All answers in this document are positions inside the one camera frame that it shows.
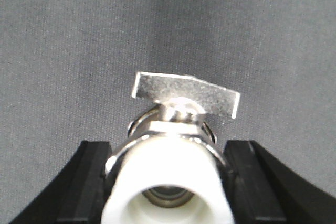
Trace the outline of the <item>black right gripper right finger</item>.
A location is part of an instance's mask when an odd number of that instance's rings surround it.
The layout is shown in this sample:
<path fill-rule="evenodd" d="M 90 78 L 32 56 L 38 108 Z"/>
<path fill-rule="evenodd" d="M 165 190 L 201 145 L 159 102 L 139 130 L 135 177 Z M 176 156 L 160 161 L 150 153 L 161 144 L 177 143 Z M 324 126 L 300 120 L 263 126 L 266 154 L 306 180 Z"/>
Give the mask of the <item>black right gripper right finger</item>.
<path fill-rule="evenodd" d="M 225 193 L 235 223 L 335 223 L 335 198 L 256 141 L 227 141 Z"/>

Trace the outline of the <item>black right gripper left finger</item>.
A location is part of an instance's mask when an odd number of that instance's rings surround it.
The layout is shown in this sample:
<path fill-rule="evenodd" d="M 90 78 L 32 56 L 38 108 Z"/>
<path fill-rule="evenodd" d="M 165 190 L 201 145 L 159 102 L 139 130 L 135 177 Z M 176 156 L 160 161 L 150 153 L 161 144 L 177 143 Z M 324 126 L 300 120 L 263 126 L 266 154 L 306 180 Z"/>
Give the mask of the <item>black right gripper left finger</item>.
<path fill-rule="evenodd" d="M 109 142 L 82 141 L 60 173 L 12 223 L 100 223 Z"/>

